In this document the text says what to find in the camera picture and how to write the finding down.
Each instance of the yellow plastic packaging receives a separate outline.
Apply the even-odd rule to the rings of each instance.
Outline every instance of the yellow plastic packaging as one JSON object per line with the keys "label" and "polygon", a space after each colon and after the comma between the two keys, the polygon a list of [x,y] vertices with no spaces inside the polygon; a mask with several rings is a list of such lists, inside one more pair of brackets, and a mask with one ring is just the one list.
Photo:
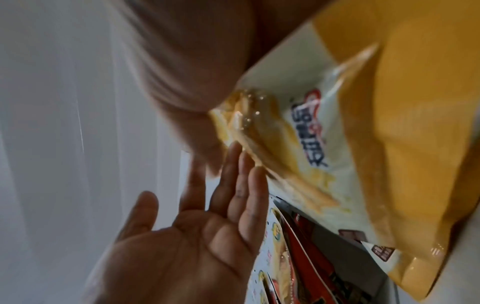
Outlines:
{"label": "yellow plastic packaging", "polygon": [[480,196],[479,29],[477,0],[334,2],[212,111],[218,135],[423,299]]}

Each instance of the finger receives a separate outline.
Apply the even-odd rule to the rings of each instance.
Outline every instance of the finger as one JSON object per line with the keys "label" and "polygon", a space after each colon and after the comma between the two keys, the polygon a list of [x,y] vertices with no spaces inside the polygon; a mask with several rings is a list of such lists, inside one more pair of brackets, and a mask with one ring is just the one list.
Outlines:
{"label": "finger", "polygon": [[249,173],[255,167],[255,162],[248,153],[242,152],[238,161],[238,177],[236,179],[235,195],[228,206],[227,217],[230,221],[238,223],[245,210],[249,197]]}
{"label": "finger", "polygon": [[205,163],[196,155],[190,160],[185,189],[180,197],[179,212],[205,210]]}
{"label": "finger", "polygon": [[159,201],[155,194],[144,191],[136,200],[116,241],[151,231],[159,211]]}
{"label": "finger", "polygon": [[229,146],[225,162],[221,169],[220,183],[211,195],[210,207],[208,210],[223,217],[227,216],[230,201],[235,195],[241,153],[242,145],[237,141]]}
{"label": "finger", "polygon": [[248,177],[248,186],[250,195],[238,222],[238,231],[252,254],[256,256],[264,238],[269,209],[269,186],[265,169],[255,167]]}
{"label": "finger", "polygon": [[207,165],[208,174],[217,176],[224,159],[223,144],[208,113],[190,112],[167,104],[161,104],[160,110],[177,136]]}

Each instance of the hand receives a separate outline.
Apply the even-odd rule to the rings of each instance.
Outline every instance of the hand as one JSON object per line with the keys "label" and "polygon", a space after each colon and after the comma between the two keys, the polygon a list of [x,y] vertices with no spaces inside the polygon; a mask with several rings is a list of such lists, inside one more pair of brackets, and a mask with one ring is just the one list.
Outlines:
{"label": "hand", "polygon": [[108,0],[146,95],[216,174],[221,143],[207,111],[244,71],[329,0]]}
{"label": "hand", "polygon": [[86,284],[86,303],[243,304],[265,232],[265,171],[233,143],[205,211],[205,165],[193,159],[172,227],[152,231],[157,197],[143,192]]}

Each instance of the chip bag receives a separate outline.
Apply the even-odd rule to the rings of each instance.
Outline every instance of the chip bag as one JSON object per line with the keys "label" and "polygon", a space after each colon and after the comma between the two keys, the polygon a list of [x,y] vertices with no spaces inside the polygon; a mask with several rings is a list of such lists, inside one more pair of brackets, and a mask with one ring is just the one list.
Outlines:
{"label": "chip bag", "polygon": [[339,0],[211,116],[272,194],[425,298],[480,186],[480,2]]}

